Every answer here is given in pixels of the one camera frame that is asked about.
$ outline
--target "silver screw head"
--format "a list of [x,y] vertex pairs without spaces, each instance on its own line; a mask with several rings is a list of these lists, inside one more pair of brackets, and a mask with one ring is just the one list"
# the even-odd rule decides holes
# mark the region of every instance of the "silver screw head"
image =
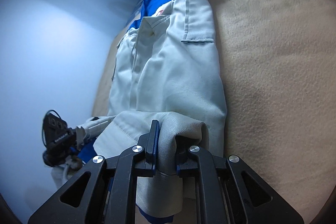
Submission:
[[236,163],[236,162],[239,161],[239,157],[236,156],[236,155],[231,155],[231,156],[229,157],[229,161]]
[[94,163],[99,164],[103,161],[103,159],[104,158],[102,156],[94,156],[92,160]]
[[189,150],[191,152],[198,152],[200,150],[200,148],[197,145],[192,145]]
[[133,152],[141,152],[142,151],[142,146],[140,145],[135,145],[132,148]]

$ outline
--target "bed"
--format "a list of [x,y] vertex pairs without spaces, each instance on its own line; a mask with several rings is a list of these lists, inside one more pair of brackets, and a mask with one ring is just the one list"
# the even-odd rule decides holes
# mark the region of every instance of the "bed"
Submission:
[[[225,152],[310,223],[336,184],[336,0],[209,2],[228,108]],[[111,44],[93,116],[107,114],[126,30]],[[181,220],[186,214],[193,215],[190,200],[174,223],[193,223]]]

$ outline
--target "white wall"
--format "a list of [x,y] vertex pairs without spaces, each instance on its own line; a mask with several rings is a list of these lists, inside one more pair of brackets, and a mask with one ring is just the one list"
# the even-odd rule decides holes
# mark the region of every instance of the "white wall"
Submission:
[[41,122],[70,126],[92,110],[110,43],[138,0],[0,0],[0,192],[18,218],[56,190]]

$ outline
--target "black camera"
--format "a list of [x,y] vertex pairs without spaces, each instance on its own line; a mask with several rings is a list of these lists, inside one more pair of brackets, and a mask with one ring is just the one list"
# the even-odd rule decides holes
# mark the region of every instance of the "black camera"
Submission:
[[67,156],[76,154],[76,131],[68,128],[66,121],[51,112],[58,115],[56,111],[50,110],[43,119],[42,139],[46,147],[43,161],[46,165],[54,167],[65,163]]

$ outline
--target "black cable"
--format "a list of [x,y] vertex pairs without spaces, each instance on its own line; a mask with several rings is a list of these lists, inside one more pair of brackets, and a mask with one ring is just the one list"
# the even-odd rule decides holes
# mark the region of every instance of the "black cable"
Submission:
[[[47,113],[44,115],[44,117],[43,117],[43,121],[44,121],[45,117],[46,117],[50,112],[54,112],[54,113],[55,113],[55,114],[62,120],[61,116],[60,116],[55,110],[50,109],[50,110],[48,110]],[[45,141],[45,134],[44,134],[44,130],[43,130],[43,123],[42,123],[42,142],[43,142],[43,144],[44,144],[44,147],[47,147],[47,144],[46,144],[46,141]]]

